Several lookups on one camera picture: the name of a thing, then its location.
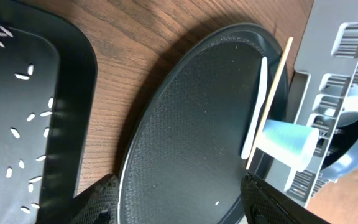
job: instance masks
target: wooden table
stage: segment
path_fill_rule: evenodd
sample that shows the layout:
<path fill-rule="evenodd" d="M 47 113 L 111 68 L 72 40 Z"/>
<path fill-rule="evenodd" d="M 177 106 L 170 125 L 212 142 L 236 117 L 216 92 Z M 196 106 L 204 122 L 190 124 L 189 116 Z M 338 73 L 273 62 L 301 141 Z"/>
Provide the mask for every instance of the wooden table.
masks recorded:
<path fill-rule="evenodd" d="M 98 82 L 78 192 L 108 173 L 118 174 L 142 109 L 173 66 L 208 34 L 237 22 L 256 22 L 281 46 L 294 37 L 287 60 L 293 73 L 296 53 L 313 0 L 27 0 L 58 14 L 89 38 L 98 59 Z M 341 191 L 341 181 L 335 185 Z M 311 210 L 331 222 L 356 222 L 329 215 L 327 194 L 318 194 Z M 330 204 L 327 209 L 324 203 Z"/>

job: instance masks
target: paper cup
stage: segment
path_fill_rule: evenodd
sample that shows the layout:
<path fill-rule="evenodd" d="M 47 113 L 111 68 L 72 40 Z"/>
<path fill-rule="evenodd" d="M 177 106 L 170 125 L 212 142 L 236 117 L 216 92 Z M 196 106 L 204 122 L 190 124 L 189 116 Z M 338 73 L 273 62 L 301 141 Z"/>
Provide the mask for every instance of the paper cup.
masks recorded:
<path fill-rule="evenodd" d="M 292 169 L 302 172 L 313 156 L 318 137 L 317 128 L 267 120 L 257 147 Z"/>

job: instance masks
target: dish drying rack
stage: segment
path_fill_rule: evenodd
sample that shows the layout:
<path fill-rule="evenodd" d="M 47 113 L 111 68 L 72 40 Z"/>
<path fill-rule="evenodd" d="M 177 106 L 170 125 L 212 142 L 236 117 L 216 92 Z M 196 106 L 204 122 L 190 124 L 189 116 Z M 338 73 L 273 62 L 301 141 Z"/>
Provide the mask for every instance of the dish drying rack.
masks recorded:
<path fill-rule="evenodd" d="M 265 180 L 307 207 L 310 198 L 328 182 L 320 170 L 336 129 L 343 102 L 352 84 L 358 84 L 358 1 L 315 0 L 295 62 L 288 96 L 287 122 L 319 129 L 319 142 L 303 172 L 274 160 Z M 342 88 L 340 96 L 324 92 Z M 335 110 L 333 116 L 322 108 Z"/>

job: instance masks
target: textured plate surface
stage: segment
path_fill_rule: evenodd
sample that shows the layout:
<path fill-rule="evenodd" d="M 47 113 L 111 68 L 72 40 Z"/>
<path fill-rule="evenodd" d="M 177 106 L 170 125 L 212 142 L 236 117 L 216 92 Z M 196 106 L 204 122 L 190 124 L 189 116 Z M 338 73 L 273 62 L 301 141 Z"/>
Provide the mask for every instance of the textured plate surface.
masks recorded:
<path fill-rule="evenodd" d="M 239 24 L 207 37 L 176 65 L 131 142 L 121 174 L 121 223 L 235 223 L 244 216 L 240 153 L 262 56 L 270 86 L 279 52 L 261 27 Z M 282 77 L 275 119 L 285 114 L 287 74 Z"/>

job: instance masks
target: black plate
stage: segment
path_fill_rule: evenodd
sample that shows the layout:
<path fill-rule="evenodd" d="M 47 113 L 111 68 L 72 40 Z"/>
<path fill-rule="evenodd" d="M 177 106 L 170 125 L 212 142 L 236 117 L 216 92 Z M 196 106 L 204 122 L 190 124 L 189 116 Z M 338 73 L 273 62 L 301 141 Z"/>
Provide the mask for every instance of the black plate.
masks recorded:
<path fill-rule="evenodd" d="M 13 37 L 0 37 L 0 223 L 34 223 L 71 202 L 76 194 L 86 130 L 96 83 L 96 58 L 83 33 L 61 17 L 15 1 L 0 1 L 0 25 Z M 18 80 L 14 73 L 26 74 Z M 40 117 L 50 110 L 51 120 Z M 33 121 L 25 119 L 31 113 Z M 50 126 L 49 137 L 42 136 Z M 21 137 L 10 132 L 15 127 Z M 45 154 L 44 162 L 35 160 Z M 25 168 L 19 168 L 19 159 Z M 6 178 L 7 167 L 13 168 Z M 41 175 L 29 193 L 29 179 Z M 38 202 L 37 210 L 30 206 Z M 20 210 L 30 209 L 30 214 Z"/>
<path fill-rule="evenodd" d="M 236 223 L 262 56 L 270 88 L 278 42 L 254 24 L 225 27 L 192 48 L 148 105 L 121 171 L 119 223 Z M 283 120 L 284 72 L 270 117 Z M 258 152 L 256 161 L 262 161 Z M 251 169 L 264 175 L 266 162 Z"/>

